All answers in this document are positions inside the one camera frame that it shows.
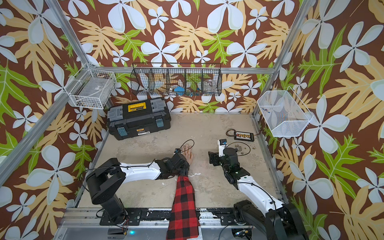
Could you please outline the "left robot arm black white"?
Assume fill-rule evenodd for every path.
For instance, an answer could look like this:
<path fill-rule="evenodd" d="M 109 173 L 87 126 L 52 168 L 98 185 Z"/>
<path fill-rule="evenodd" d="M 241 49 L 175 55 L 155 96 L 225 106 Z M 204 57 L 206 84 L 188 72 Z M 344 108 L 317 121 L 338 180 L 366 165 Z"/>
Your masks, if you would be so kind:
<path fill-rule="evenodd" d="M 103 209 L 100 225 L 118 226 L 129 223 L 133 219 L 116 192 L 121 185 L 141 180 L 166 180 L 175 176 L 186 175 L 190 164 L 181 153 L 170 158 L 154 159 L 147 164 L 120 163 L 111 158 L 95 169 L 89 170 L 86 184 L 92 204 Z"/>

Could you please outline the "forearm in red plaid sleeve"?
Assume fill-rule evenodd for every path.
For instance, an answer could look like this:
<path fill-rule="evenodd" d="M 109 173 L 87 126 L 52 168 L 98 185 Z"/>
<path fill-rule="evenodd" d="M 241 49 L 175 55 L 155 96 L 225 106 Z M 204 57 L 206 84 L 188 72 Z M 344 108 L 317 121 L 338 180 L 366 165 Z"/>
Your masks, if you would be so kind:
<path fill-rule="evenodd" d="M 194 187 L 188 177 L 179 176 L 166 239 L 195 239 L 199 236 L 199 226 Z"/>

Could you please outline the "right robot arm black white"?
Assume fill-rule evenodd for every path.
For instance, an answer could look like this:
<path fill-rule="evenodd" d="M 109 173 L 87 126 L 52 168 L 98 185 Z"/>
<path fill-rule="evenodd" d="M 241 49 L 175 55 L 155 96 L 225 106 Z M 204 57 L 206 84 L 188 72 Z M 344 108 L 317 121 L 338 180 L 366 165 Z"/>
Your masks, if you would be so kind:
<path fill-rule="evenodd" d="M 308 240 L 309 236 L 298 209 L 272 197 L 242 168 L 237 150 L 224 148 L 218 153 L 208 152 L 209 162 L 220 166 L 228 182 L 249 200 L 234 204 L 235 219 L 248 223 L 265 233 L 268 240 Z"/>

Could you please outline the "person's bare hand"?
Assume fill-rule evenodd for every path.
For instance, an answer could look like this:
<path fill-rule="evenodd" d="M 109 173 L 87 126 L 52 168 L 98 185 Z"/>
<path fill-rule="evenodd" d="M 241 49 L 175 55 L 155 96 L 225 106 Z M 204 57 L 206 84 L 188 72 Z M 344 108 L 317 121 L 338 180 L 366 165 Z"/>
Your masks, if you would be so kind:
<path fill-rule="evenodd" d="M 194 160 L 194 155 L 193 155 L 193 152 L 192 152 L 192 147 L 189 146 L 189 145 L 184 145 L 182 147 L 182 154 L 186 158 L 187 163 L 189 165 L 191 165 L 193 160 Z"/>

